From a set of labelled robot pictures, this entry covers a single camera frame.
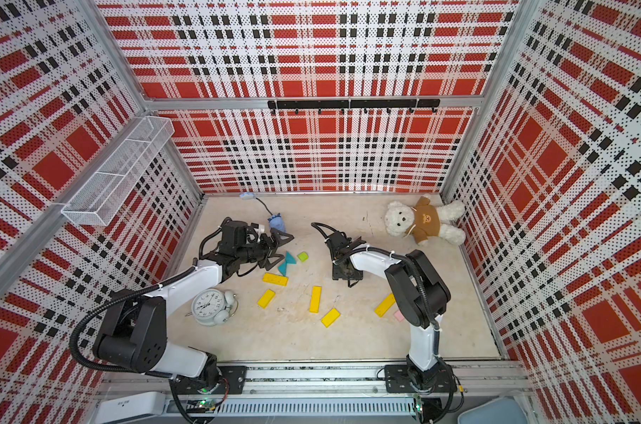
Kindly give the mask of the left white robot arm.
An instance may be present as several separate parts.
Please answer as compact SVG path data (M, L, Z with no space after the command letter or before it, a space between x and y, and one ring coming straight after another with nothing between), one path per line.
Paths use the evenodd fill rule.
M293 235L227 217L200 242L192 265L182 273L147 288L124 289L109 302L88 312L69 339L73 360L88 369L195 381L214 390L221 381L217 358L168 337L168 319L195 300L237 275L242 265L272 270L284 260L277 250Z

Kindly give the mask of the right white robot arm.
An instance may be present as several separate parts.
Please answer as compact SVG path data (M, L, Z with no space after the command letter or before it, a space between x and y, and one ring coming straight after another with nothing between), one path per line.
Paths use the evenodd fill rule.
M332 277L352 287L365 273L386 279L399 311L410 325L406 375L419 393L455 390L451 367L440 355L441 321L451 292L420 250L396 254L371 247L344 232L323 234L332 261Z

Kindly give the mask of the blue plastic toy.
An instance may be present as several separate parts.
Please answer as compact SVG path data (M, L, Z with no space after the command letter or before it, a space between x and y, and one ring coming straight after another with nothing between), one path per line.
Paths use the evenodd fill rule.
M282 217L282 215L280 213L278 213L276 215L272 215L271 217L269 217L269 219L267 221L269 222L269 228L270 229L281 231L281 232L286 232L286 227L285 227L285 224L283 222L283 217Z

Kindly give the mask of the yellow block upper left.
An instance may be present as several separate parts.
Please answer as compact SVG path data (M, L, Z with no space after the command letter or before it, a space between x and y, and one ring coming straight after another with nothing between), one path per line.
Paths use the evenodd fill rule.
M265 273L262 277L262 281L267 284L274 284L278 286L287 286L289 279L284 276L278 276L271 273Z

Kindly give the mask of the yellow block lower left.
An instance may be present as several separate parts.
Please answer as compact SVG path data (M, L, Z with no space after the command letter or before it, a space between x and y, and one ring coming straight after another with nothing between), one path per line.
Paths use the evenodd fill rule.
M276 293L274 291L267 289L267 291L265 291L265 293L259 298L257 305L262 309L266 309L275 296Z

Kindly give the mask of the yellow upright block centre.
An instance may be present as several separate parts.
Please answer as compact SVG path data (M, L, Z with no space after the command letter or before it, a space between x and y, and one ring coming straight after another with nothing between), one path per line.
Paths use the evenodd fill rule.
M320 302L322 297L322 288L320 286L314 286L312 289L312 295L309 305L309 312L312 314L318 314L320 310Z

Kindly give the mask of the yellow block bottom centre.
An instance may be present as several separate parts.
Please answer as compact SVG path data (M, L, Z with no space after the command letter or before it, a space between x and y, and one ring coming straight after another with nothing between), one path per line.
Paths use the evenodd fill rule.
M322 325L325 328L329 328L340 316L341 314L337 309L330 309L329 312L322 317Z

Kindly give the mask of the yellow block right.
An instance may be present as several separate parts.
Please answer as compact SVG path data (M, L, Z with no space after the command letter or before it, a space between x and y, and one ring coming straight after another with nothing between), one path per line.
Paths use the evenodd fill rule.
M387 312L396 304L396 299L393 293L386 296L382 302L375 308L375 314L382 318Z

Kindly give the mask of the white twin-bell alarm clock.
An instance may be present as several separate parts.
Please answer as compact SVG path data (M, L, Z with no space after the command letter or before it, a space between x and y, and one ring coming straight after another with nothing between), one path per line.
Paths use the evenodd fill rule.
M238 308L239 301L233 291L212 288L202 291L193 299L189 316L199 325L214 327L229 321Z

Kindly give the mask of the white teddy bear brown hoodie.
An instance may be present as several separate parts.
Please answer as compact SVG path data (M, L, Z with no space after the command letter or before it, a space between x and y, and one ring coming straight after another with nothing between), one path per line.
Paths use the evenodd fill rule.
M453 246L465 243L466 235L455 226L465 214L462 201L435 205L430 194L421 196L413 206L392 201L384 216L387 233L392 237L413 237L418 246L425 246L431 238L445 240Z

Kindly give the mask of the white box bottom left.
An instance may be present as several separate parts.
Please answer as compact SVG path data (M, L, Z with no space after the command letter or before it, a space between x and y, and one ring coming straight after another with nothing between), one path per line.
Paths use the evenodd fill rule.
M156 391L107 400L98 406L94 423L130 423L145 420L161 415L164 405L165 395Z

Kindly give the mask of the grey bin bottom right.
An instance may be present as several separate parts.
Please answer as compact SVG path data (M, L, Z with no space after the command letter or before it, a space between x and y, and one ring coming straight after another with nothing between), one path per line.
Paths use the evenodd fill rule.
M499 397L458 416L458 424L528 424L527 415L513 397Z

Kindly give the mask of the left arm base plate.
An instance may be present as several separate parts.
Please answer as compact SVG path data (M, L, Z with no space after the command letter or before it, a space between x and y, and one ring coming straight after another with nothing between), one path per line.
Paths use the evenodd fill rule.
M200 377L176 377L170 381L170 390L177 395L239 395L246 372L245 366L216 366Z

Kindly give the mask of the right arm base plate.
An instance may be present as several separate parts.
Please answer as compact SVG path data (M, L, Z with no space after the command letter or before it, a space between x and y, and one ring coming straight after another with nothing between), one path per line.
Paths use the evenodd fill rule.
M387 365L384 381L389 393L444 394L457 391L455 377L440 363L427 371L413 365Z

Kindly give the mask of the black wall hook rail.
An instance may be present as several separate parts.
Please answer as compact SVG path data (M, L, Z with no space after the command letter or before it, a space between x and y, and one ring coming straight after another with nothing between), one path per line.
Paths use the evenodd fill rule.
M268 101L267 107L271 111L294 111L302 110L347 110L347 109L432 109L436 110L441 105L441 100L433 99L346 99L346 100L321 100L321 101L292 101L278 100Z

